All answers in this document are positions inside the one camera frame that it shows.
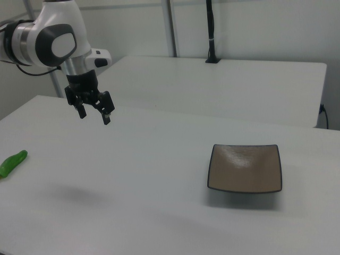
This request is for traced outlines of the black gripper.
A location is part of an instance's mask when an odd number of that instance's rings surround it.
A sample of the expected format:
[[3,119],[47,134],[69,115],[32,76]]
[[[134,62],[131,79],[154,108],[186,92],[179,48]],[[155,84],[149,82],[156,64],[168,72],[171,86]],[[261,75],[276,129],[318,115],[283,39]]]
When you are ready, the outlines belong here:
[[73,106],[81,119],[87,113],[81,98],[90,98],[91,105],[101,113],[105,125],[111,122],[110,115],[115,109],[108,91],[99,92],[95,70],[80,75],[67,75],[69,85],[65,88],[67,103]]

